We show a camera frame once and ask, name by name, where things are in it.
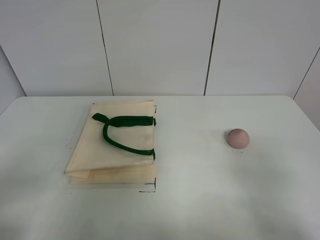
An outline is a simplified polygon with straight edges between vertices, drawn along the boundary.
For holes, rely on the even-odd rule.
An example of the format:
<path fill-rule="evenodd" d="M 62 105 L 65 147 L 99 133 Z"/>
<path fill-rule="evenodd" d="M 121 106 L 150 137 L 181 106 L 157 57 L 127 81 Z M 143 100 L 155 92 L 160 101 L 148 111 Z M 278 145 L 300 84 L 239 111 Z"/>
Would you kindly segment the white linen bag green handles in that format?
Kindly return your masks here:
<path fill-rule="evenodd" d="M 152 184 L 155 180 L 153 100 L 93 103 L 64 171 L 72 184 Z M 115 117 L 149 117 L 146 126 L 104 125 Z"/>

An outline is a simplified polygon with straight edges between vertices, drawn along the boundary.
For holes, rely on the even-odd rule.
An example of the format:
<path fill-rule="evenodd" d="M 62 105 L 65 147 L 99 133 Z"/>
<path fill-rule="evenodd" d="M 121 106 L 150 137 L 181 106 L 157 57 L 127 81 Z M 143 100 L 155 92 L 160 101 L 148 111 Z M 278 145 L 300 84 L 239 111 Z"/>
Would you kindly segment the pink peach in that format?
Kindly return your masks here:
<path fill-rule="evenodd" d="M 245 130 L 234 128 L 227 134 L 226 142 L 234 149 L 244 149 L 249 145 L 250 137 Z"/>

